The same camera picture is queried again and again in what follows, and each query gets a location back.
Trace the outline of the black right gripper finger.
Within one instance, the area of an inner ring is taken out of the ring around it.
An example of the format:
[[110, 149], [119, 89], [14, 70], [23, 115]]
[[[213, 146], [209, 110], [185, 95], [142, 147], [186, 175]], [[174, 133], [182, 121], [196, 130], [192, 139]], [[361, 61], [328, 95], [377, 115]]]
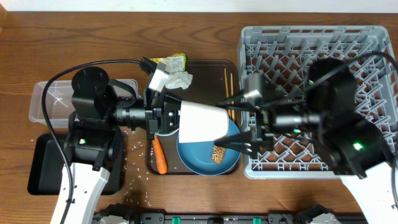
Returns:
[[215, 141], [215, 145], [238, 152], [258, 151], [257, 134], [255, 131], [247, 131], [244, 133], [219, 138]]
[[256, 101], [261, 99], [259, 90], [241, 90], [237, 94], [220, 101], [218, 106], [226, 110], [257, 111], [259, 107]]

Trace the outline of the white tissue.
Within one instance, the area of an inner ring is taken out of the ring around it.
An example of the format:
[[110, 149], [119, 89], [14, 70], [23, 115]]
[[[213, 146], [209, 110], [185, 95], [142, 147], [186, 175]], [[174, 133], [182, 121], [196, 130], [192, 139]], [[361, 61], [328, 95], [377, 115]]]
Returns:
[[186, 71], [177, 71], [169, 75], [165, 87], [169, 90], [181, 88], [186, 90], [192, 83], [193, 75]]

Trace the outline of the white paper cup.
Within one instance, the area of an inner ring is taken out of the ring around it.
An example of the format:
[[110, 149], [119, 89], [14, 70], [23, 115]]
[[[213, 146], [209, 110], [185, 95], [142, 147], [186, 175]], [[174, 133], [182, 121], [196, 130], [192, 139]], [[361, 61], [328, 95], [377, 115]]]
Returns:
[[228, 126], [226, 109], [182, 101], [179, 143], [214, 141], [227, 135]]

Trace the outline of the yellow green snack wrapper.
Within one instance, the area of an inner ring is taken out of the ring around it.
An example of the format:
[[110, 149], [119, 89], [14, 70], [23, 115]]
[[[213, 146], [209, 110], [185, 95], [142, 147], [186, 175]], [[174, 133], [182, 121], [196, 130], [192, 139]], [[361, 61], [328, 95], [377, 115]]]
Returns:
[[171, 72], [184, 72], [187, 56], [185, 53], [176, 53], [164, 58], [151, 58], [153, 62], [162, 62], [171, 68]]

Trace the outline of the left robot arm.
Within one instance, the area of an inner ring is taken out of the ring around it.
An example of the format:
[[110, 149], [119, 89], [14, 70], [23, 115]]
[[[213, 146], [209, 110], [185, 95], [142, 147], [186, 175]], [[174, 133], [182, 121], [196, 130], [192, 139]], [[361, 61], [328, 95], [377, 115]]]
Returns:
[[122, 127], [142, 128], [147, 138], [178, 129], [181, 99], [159, 86], [150, 72], [144, 96], [112, 80], [100, 67], [82, 68], [72, 79], [69, 133], [61, 146], [64, 165], [52, 223], [90, 223], [115, 164], [124, 150]]

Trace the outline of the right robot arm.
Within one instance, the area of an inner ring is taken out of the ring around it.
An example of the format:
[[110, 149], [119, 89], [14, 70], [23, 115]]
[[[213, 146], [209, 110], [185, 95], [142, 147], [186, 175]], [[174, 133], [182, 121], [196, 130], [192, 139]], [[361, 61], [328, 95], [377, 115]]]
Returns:
[[311, 133], [317, 155], [356, 199], [368, 223], [397, 222], [397, 154], [382, 131], [355, 111], [356, 79], [347, 62], [327, 58], [309, 69], [305, 98], [285, 96], [258, 73], [220, 103], [255, 114], [256, 127], [215, 141], [256, 157], [274, 148], [274, 136]]

